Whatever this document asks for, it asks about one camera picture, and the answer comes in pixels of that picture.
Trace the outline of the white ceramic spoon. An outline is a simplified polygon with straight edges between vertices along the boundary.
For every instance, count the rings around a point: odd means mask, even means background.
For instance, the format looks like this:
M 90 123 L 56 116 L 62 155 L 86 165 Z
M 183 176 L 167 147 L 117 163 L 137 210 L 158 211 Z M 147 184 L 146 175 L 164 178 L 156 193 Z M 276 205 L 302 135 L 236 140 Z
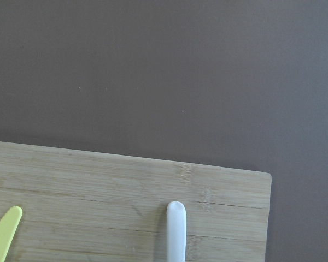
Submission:
M 186 209 L 179 201 L 167 206 L 167 261 L 185 261 L 186 255 Z

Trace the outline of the bamboo cutting board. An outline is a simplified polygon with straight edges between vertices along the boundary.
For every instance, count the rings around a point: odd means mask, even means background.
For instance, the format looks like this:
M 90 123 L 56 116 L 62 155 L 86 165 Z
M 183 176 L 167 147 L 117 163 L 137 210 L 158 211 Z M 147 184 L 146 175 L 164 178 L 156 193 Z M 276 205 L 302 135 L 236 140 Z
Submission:
M 187 261 L 264 261 L 271 184 L 265 172 L 0 142 L 0 218 L 23 210 L 7 261 L 165 261 L 175 200 Z

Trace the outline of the yellow plastic knife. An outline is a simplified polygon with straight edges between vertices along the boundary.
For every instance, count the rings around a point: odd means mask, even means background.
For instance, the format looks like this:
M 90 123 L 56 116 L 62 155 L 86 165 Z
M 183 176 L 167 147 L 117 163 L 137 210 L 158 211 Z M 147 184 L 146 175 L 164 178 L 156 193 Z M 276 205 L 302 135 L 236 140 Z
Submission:
M 0 261 L 5 261 L 23 211 L 19 206 L 11 207 L 0 220 Z

